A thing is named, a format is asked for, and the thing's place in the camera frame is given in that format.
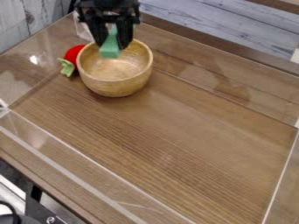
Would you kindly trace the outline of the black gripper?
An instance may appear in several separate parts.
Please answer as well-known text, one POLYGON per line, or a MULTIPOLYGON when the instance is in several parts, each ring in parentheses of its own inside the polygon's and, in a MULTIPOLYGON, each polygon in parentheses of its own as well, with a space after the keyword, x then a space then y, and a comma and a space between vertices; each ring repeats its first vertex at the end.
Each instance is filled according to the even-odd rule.
POLYGON ((102 46, 109 37, 106 24, 117 24, 119 48, 125 50, 134 39, 134 24, 141 24, 139 0, 77 0, 79 21, 89 24, 95 42, 102 46))

